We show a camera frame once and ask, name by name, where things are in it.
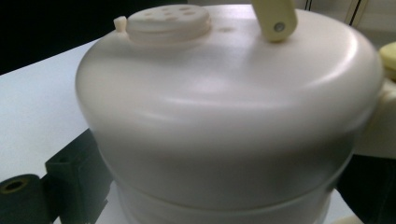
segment white plastic container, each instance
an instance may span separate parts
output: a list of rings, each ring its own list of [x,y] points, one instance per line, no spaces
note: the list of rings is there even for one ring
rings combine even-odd
[[[297,11],[286,41],[251,6],[116,20],[78,69],[81,110],[142,224],[320,223],[382,67],[355,30]]]

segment rounded lid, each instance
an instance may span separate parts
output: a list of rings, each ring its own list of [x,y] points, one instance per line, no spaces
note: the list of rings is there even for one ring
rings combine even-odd
[[[113,174],[218,209],[283,202],[331,178],[382,85],[367,39],[301,10],[281,43],[262,38],[251,6],[191,7],[201,16],[188,27],[144,19],[164,8],[130,17],[78,69],[80,106]],[[136,35],[200,29],[205,11],[210,29],[183,41]]]

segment black object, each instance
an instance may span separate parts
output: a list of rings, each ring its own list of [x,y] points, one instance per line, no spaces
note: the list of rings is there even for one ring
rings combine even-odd
[[[0,183],[1,224],[95,223],[112,182],[89,130],[46,162],[48,173]]]
[[[86,44],[114,30],[113,20],[187,0],[0,1],[0,75]]]
[[[396,160],[353,156],[337,186],[364,223],[396,223]]]

